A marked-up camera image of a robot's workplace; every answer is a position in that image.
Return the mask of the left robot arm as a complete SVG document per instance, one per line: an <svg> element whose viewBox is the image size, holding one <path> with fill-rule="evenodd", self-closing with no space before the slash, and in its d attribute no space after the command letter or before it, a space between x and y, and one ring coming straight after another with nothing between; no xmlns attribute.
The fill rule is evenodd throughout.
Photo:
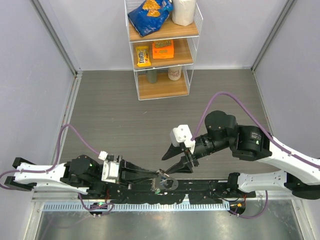
<svg viewBox="0 0 320 240"><path fill-rule="evenodd" d="M17 157L12 165L15 173L4 185L18 191L68 191L88 198L101 199L111 187L128 186L158 177L157 171L143 169L124 159L109 156L102 164L87 155L53 165L36 165Z"/></svg>

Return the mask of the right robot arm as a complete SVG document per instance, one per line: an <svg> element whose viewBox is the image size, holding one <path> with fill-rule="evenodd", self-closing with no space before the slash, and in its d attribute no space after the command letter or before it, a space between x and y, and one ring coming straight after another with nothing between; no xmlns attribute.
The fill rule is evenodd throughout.
<svg viewBox="0 0 320 240"><path fill-rule="evenodd" d="M278 171L260 174L230 173L225 182L225 191L232 197L254 191L288 190L295 197L307 200L320 198L320 173L314 166L316 159L306 157L300 163L292 151L285 152L281 144L259 127L237 124L236 117L215 110L206 115L204 124L207 133L192 139L187 125L179 125L170 133L171 145L163 161L184 154L180 161L166 173L192 173L198 160L229 148L239 160L260 162L278 168Z"/></svg>

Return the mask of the white printed cup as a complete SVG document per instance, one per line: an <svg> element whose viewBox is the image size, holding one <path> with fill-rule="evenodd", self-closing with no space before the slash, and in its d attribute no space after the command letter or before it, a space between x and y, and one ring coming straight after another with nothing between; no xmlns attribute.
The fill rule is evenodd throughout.
<svg viewBox="0 0 320 240"><path fill-rule="evenodd" d="M168 68L168 78L177 81L181 78L182 66L171 66Z"/></svg>

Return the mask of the grey green can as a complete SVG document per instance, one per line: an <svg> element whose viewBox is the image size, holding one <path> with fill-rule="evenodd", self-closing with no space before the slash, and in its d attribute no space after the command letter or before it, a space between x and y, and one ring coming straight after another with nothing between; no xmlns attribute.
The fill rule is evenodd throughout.
<svg viewBox="0 0 320 240"><path fill-rule="evenodd" d="M147 77L147 81L150 84L155 84L157 82L157 70L156 69L147 70L146 77Z"/></svg>

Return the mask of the orange snack box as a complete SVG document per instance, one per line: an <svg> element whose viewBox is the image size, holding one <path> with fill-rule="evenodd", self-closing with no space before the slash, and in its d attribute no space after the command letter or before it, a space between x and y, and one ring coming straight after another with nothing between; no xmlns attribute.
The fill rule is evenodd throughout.
<svg viewBox="0 0 320 240"><path fill-rule="evenodd" d="M153 59L174 58L174 41L172 39L158 40L152 43Z"/></svg>

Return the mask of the yellow candy bag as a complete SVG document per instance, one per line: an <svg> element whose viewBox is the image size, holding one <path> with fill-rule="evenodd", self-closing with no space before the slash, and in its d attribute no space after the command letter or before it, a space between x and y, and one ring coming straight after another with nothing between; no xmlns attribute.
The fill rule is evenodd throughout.
<svg viewBox="0 0 320 240"><path fill-rule="evenodd" d="M135 50L137 54L137 66L140 68L151 66L151 60L149 57L149 47L137 46Z"/></svg>

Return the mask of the blue chips bag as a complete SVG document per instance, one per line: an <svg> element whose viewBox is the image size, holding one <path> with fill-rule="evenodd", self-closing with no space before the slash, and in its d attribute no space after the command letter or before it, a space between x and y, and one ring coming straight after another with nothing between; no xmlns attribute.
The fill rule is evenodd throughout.
<svg viewBox="0 0 320 240"><path fill-rule="evenodd" d="M171 0L145 0L127 15L138 34L145 37L159 31L173 9Z"/></svg>

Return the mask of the white paper towel roll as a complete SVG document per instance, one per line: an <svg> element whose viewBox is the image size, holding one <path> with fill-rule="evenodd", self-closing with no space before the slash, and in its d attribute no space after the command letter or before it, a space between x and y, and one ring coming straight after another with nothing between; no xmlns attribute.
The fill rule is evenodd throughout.
<svg viewBox="0 0 320 240"><path fill-rule="evenodd" d="M173 0L172 21L180 26L188 26L194 21L195 0Z"/></svg>

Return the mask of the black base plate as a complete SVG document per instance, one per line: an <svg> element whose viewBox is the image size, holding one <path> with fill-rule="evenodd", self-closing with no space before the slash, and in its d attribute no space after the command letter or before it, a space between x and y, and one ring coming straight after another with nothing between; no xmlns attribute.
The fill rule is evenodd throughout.
<svg viewBox="0 0 320 240"><path fill-rule="evenodd" d="M108 199L114 204L160 204L173 205L181 204L185 197L188 197L192 205L196 204L216 204L222 199L238 199L244 196L248 198L256 197L254 191L245 193L232 188L226 181L216 179L180 179L175 190L161 190L156 194L152 191L152 181L133 184L131 188L127 186L107 183L106 187L98 195L88 193L82 195L84 200Z"/></svg>

